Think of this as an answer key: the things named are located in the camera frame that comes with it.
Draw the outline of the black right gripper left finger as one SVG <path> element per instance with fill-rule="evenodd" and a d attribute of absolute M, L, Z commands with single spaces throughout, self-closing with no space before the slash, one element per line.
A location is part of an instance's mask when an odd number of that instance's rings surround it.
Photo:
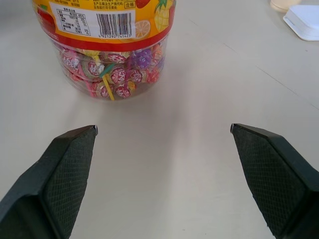
<path fill-rule="evenodd" d="M 56 137 L 0 202 L 2 239 L 68 239 L 85 195 L 98 128 Z"/>

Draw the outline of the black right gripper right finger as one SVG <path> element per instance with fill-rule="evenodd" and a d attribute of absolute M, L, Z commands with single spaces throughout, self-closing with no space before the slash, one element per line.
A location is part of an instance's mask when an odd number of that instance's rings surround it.
<path fill-rule="evenodd" d="M 319 237 L 319 173 L 282 136 L 234 123 L 246 182 L 277 239 Z"/>

